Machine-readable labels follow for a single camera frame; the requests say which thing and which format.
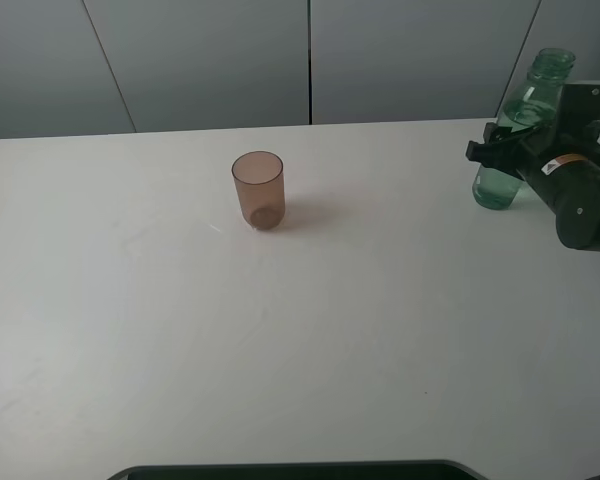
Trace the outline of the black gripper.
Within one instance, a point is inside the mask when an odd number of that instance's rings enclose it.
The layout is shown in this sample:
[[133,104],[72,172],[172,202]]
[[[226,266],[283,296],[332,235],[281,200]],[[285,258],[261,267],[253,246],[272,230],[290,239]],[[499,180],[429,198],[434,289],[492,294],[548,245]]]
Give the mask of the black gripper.
[[521,175],[555,215],[561,244],[600,250],[600,145],[556,137],[548,130],[525,133],[488,122],[483,143],[470,141],[470,162]]

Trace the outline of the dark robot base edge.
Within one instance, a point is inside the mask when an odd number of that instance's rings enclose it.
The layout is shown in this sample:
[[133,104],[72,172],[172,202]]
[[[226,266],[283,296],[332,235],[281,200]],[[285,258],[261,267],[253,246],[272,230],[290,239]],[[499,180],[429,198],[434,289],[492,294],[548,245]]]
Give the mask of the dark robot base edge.
[[114,479],[481,479],[450,460],[134,466]]

